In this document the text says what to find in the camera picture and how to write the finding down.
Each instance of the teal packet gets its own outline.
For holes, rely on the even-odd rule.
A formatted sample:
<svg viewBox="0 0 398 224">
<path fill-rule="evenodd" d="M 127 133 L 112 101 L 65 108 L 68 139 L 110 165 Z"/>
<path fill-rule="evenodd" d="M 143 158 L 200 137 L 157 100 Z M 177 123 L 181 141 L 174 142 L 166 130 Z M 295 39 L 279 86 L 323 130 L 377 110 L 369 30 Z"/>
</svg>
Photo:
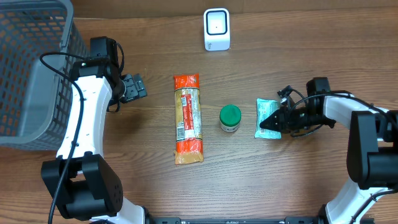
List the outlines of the teal packet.
<svg viewBox="0 0 398 224">
<path fill-rule="evenodd" d="M 278 131 L 270 131 L 260 128 L 260 123 L 267 119 L 273 112 L 279 109 L 279 102 L 276 100 L 257 99 L 257 129 L 255 138 L 281 139 L 282 135 Z"/>
</svg>

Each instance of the gray plastic bin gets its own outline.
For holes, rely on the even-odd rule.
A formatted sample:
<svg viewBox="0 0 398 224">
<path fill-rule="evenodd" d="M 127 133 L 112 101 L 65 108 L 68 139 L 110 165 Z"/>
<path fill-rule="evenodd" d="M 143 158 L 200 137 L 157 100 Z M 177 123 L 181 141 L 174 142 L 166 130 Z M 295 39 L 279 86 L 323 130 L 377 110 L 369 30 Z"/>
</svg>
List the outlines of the gray plastic bin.
<svg viewBox="0 0 398 224">
<path fill-rule="evenodd" d="M 45 68 L 45 52 L 88 56 L 63 1 L 0 1 L 0 146 L 59 149 L 68 124 L 72 85 Z M 75 58 L 44 58 L 68 75 Z"/>
</svg>

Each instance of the wooden table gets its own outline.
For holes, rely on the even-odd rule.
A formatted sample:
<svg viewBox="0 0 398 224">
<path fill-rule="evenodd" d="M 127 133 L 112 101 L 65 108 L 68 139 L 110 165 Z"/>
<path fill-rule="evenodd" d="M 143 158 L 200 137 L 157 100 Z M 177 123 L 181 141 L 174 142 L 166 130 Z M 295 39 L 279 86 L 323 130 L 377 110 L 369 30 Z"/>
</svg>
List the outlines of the wooden table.
<svg viewBox="0 0 398 224">
<path fill-rule="evenodd" d="M 332 90 L 398 109 L 398 9 L 232 15 L 225 52 L 204 50 L 202 19 L 75 21 L 87 44 L 102 35 L 120 42 L 124 71 L 141 73 L 149 93 L 106 115 L 105 159 L 124 195 L 158 217 L 316 215 L 348 178 L 348 130 L 336 125 L 306 138 L 254 139 L 256 99 L 277 99 L 287 85 L 305 93 L 313 77 L 328 77 Z M 200 74 L 205 161 L 176 166 L 173 75 L 182 73 Z M 230 103 L 243 114 L 234 134 L 218 123 Z M 47 221 L 51 197 L 40 167 L 54 157 L 1 149 L 1 223 Z M 397 202 L 397 195 L 387 196 L 366 217 L 396 222 Z M 78 222 L 56 211 L 54 223 Z"/>
</svg>

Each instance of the jar with green lid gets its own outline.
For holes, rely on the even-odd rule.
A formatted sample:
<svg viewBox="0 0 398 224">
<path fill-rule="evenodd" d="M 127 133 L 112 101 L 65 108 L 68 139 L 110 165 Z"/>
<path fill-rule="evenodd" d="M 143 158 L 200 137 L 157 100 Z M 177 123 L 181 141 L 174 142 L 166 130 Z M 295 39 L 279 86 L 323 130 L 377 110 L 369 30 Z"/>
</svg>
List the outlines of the jar with green lid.
<svg viewBox="0 0 398 224">
<path fill-rule="evenodd" d="M 234 132 L 241 124 L 242 113 L 235 105 L 226 105 L 220 111 L 220 125 L 226 132 Z"/>
</svg>

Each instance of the green lid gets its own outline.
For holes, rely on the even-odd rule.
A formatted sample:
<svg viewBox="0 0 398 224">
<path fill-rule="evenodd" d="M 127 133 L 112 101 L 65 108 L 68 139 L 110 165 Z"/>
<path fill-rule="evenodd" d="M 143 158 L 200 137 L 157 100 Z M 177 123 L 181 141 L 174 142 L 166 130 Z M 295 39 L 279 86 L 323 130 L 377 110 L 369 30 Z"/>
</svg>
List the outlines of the green lid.
<svg viewBox="0 0 398 224">
<path fill-rule="evenodd" d="M 226 105 L 220 111 L 220 121 L 223 125 L 233 127 L 241 122 L 241 110 L 235 105 Z"/>
</svg>

